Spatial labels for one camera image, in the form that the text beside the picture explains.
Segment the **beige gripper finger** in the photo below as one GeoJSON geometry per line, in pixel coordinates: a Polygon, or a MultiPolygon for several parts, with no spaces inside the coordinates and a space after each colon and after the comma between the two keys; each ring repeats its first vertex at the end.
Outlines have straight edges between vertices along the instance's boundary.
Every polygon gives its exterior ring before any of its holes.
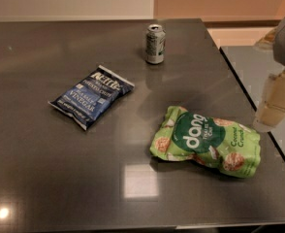
{"type": "Polygon", "coordinates": [[[285,69],[270,74],[266,80],[261,102],[255,113],[254,128],[259,132],[269,132],[285,118],[285,69]]]}

